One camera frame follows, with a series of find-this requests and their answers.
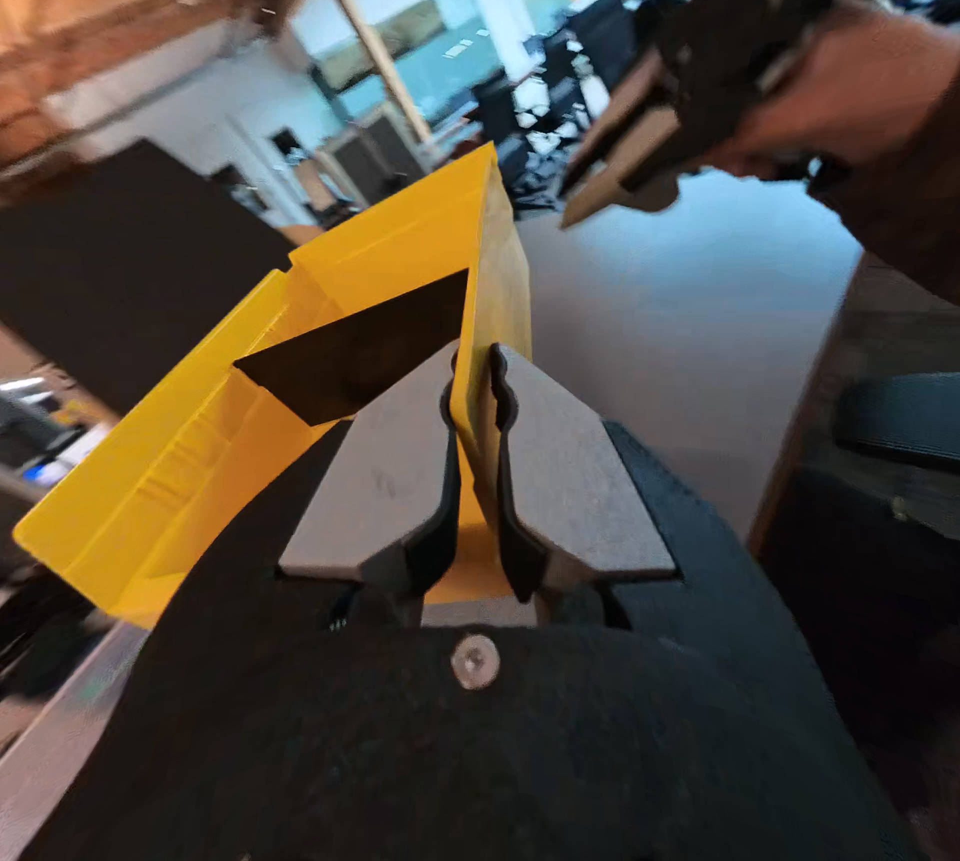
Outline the yellow plastic bin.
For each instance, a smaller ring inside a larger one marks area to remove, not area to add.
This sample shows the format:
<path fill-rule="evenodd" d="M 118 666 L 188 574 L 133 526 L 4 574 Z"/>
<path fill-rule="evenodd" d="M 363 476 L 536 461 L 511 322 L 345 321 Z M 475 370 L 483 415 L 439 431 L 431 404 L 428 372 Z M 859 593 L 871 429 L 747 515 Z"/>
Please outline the yellow plastic bin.
<path fill-rule="evenodd" d="M 492 144 L 290 253 L 13 528 L 13 540 L 108 615 L 154 627 L 228 523 L 359 407 L 303 418 L 237 365 L 346 327 L 444 279 L 461 344 L 452 419 L 474 492 L 492 489 L 498 435 L 482 407 L 489 348 L 532 359 L 530 269 Z"/>

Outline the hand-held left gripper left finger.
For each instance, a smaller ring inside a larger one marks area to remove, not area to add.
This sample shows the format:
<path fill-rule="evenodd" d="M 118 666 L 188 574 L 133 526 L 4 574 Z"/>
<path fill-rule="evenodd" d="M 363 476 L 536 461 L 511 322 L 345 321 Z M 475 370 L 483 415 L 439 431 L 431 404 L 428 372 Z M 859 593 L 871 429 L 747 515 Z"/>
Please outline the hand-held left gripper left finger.
<path fill-rule="evenodd" d="M 285 576 L 423 596 L 451 567 L 461 473 L 450 414 L 458 343 L 361 409 L 279 558 Z"/>

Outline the person's right forearm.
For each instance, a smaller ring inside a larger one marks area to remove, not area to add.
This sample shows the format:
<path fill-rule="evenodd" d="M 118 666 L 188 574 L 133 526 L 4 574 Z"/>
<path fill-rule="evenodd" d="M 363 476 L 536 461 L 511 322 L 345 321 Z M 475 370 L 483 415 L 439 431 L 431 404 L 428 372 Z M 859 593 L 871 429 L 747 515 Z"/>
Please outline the person's right forearm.
<path fill-rule="evenodd" d="M 917 132 L 857 167 L 826 159 L 807 194 L 865 252 L 959 304 L 959 75 Z"/>

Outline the person's right hand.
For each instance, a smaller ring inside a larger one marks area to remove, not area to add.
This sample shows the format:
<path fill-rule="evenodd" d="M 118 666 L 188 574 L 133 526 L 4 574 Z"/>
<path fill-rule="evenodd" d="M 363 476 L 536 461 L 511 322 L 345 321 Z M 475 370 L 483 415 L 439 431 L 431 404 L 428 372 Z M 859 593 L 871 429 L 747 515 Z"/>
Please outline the person's right hand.
<path fill-rule="evenodd" d="M 771 180 L 787 155 L 858 167 L 903 146 L 959 65 L 958 32 L 867 0 L 834 0 L 781 83 L 702 165 Z"/>

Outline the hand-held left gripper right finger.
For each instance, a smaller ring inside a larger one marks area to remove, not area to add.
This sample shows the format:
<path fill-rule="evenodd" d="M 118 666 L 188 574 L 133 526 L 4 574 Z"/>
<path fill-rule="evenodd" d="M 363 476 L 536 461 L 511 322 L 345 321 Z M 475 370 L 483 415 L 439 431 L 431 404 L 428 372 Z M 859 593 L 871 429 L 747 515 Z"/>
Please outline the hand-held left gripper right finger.
<path fill-rule="evenodd" d="M 518 351 L 489 350 L 500 564 L 517 600 L 677 577 L 601 416 Z"/>

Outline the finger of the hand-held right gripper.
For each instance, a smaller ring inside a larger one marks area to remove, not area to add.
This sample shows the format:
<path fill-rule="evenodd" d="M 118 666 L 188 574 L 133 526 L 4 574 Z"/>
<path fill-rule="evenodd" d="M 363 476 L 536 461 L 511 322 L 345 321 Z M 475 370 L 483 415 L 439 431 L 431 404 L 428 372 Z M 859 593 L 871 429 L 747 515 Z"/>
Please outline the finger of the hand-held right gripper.
<path fill-rule="evenodd" d="M 642 120 L 660 98 L 665 66 L 657 50 L 647 50 L 608 97 L 604 111 L 582 137 L 558 188 L 562 198 L 590 183 L 624 187 L 655 138 Z"/>
<path fill-rule="evenodd" d="M 671 105 L 608 105 L 566 163 L 559 228 L 570 230 L 608 207 L 637 208 L 647 163 L 677 134 Z"/>

